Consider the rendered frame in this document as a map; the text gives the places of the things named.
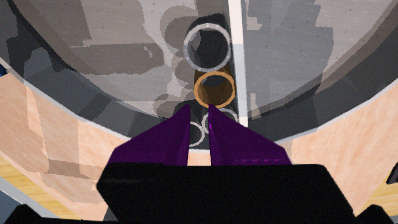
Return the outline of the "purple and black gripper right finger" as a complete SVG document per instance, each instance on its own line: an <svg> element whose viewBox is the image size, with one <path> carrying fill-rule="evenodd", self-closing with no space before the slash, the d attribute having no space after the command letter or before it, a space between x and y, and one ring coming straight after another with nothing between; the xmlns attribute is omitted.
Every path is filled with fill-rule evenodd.
<svg viewBox="0 0 398 224"><path fill-rule="evenodd" d="M211 166L290 165L285 149L208 106Z"/></svg>

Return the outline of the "bronze bushing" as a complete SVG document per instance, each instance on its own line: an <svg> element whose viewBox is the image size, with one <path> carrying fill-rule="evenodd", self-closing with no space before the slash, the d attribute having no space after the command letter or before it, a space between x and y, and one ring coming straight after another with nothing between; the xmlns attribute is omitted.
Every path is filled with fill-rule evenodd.
<svg viewBox="0 0 398 224"><path fill-rule="evenodd" d="M221 85L216 87L203 85L201 81L211 75L221 75L226 79ZM195 69L194 95L200 105L208 108L209 104L213 104L216 108L222 108L233 100L235 94L236 84L227 63L219 70L213 72L201 72Z"/></svg>

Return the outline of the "grey metal ring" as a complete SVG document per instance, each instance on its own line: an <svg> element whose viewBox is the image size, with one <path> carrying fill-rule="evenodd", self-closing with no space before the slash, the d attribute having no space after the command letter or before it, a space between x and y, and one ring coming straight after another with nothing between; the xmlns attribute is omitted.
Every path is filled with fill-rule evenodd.
<svg viewBox="0 0 398 224"><path fill-rule="evenodd" d="M233 100L228 105L218 109L220 111L225 111L223 112L224 115L239 123L238 114ZM201 119L202 119L202 128L208 134L208 108L202 105L201 105Z"/></svg>
<svg viewBox="0 0 398 224"><path fill-rule="evenodd" d="M205 137L205 131L202 128L201 119L201 106L193 101L183 101L179 103L173 112L173 115L177 113L183 106L190 104L190 143L189 147L198 145Z"/></svg>
<svg viewBox="0 0 398 224"><path fill-rule="evenodd" d="M190 38L199 29L213 28L223 35L222 44L212 54L200 54L191 46ZM191 23L184 40L184 55L191 67L201 72L217 71L228 62L232 53L232 40L220 21L213 17L201 17Z"/></svg>

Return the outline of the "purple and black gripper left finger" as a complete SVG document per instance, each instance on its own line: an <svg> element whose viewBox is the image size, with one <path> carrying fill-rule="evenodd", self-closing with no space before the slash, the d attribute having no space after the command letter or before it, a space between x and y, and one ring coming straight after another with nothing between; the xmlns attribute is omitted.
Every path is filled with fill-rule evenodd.
<svg viewBox="0 0 398 224"><path fill-rule="evenodd" d="M114 162L188 165L190 104L167 120L114 148L106 165Z"/></svg>

